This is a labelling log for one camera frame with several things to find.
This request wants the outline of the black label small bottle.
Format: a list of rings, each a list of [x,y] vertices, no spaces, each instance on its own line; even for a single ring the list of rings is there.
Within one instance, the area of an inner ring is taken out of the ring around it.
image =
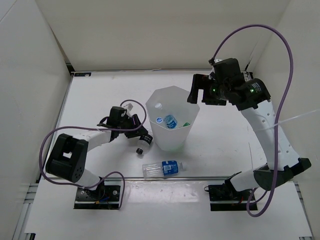
[[[151,146],[153,141],[153,136],[151,134],[142,135],[137,142],[136,153],[138,155],[146,154]]]

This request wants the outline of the clear unlabelled plastic bottle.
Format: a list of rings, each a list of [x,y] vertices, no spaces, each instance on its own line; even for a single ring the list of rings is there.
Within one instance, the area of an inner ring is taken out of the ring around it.
[[[164,119],[162,117],[157,117],[156,118],[156,123],[159,125],[163,125],[164,124]]]

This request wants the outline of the blue label bottle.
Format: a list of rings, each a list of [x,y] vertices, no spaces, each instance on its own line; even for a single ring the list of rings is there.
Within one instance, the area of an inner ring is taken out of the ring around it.
[[[183,172],[187,167],[180,161],[167,160],[142,165],[142,174],[145,179],[169,178]]]
[[[169,130],[173,130],[178,126],[177,119],[161,103],[156,103],[154,107],[156,109],[156,118],[161,117],[163,118],[163,121],[164,121],[164,124],[158,124],[158,125],[164,128],[167,128]]]

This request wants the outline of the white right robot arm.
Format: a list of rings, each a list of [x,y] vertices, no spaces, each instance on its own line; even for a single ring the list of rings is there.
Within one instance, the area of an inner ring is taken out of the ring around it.
[[[282,127],[275,123],[277,115],[271,95],[262,80],[245,81],[242,73],[235,76],[194,74],[188,103],[197,103],[199,90],[203,90],[202,102],[206,105],[231,103],[236,106],[251,125],[267,160],[256,169],[231,175],[222,185],[211,185],[209,192],[215,200],[236,200],[249,189],[258,187],[270,191],[312,166],[308,158],[299,156]]]

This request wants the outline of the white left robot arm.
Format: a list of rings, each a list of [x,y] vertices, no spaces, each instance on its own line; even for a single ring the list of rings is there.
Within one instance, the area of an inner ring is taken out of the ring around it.
[[[103,144],[110,143],[120,134],[126,138],[144,137],[148,130],[142,125],[137,114],[131,114],[131,104],[124,107],[113,106],[109,115],[97,124],[104,130],[87,130],[78,135],[60,134],[53,146],[45,165],[45,171],[72,184],[84,187],[93,200],[107,197],[105,184],[101,177],[85,169],[89,151]]]

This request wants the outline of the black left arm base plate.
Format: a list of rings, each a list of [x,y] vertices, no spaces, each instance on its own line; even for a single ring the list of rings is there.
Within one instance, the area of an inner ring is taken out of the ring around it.
[[[96,189],[77,188],[75,210],[119,210],[123,201],[123,181],[105,180]]]

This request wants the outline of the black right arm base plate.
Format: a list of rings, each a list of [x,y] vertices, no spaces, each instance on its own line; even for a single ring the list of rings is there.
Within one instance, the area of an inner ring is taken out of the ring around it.
[[[203,190],[208,194],[211,212],[245,212],[251,189],[233,192],[225,180],[208,180]]]

